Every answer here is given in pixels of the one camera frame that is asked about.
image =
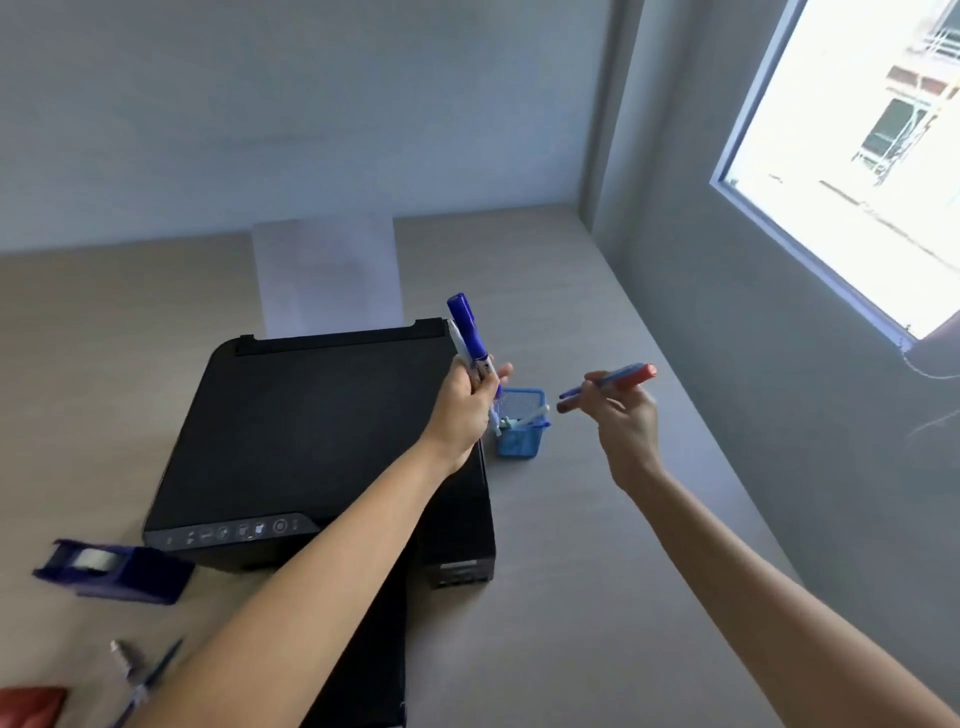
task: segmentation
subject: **blue mesh pen holder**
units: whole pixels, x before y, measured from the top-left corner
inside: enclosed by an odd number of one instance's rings
[[[504,387],[496,403],[500,419],[522,420],[546,404],[542,389]],[[550,426],[546,415],[540,415],[523,427],[501,428],[496,438],[496,454],[500,457],[531,458],[540,450],[540,436]]]

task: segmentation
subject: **person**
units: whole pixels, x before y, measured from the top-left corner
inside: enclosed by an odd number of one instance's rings
[[[498,371],[500,381],[512,371]],[[597,424],[613,482],[636,504],[787,728],[960,726],[943,701],[760,558],[660,461],[657,408],[636,387],[558,410]],[[418,441],[280,569],[137,714],[136,728],[297,728],[410,539],[427,501],[488,426],[498,379],[471,392],[455,359]],[[736,716],[730,721],[736,723]]]

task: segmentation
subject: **table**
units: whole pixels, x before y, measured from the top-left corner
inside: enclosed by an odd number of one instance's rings
[[[468,293],[513,384],[551,395],[648,360],[672,472],[793,575],[574,211],[396,221],[407,323]],[[195,649],[262,582],[198,570],[170,608],[78,600],[29,576],[58,536],[135,543],[206,357],[262,335],[252,249],[221,235],[0,260],[0,684],[75,690],[63,726],[106,723],[126,688],[108,640]],[[540,455],[489,458],[496,576],[411,588],[411,726],[779,725],[747,671],[610,480],[592,422],[555,418]]]

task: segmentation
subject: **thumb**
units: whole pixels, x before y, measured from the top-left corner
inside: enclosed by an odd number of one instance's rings
[[[493,404],[493,399],[496,397],[496,388],[499,386],[500,378],[496,374],[488,374],[487,377],[480,382],[480,386],[477,387],[474,396],[479,397],[489,407]]]
[[[596,384],[589,380],[580,385],[580,409],[590,415],[597,423],[613,412],[613,408],[607,401],[607,396],[597,389]]]

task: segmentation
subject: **person's left hand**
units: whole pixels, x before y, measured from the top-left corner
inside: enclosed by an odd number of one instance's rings
[[[420,436],[420,442],[441,458],[446,474],[456,473],[467,462],[473,444],[487,429],[497,385],[506,384],[513,371],[513,364],[504,364],[497,376],[488,376],[471,392],[467,366],[459,356],[453,358]]]

